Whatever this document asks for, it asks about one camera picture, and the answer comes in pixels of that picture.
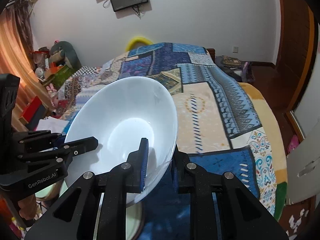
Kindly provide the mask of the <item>person's left hand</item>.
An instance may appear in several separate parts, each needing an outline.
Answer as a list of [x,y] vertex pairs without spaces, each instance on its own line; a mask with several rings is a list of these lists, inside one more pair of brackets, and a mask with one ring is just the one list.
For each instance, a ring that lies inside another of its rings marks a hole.
[[18,205],[20,207],[19,215],[22,218],[26,220],[34,219],[37,213],[37,202],[34,194],[23,200],[20,200]]

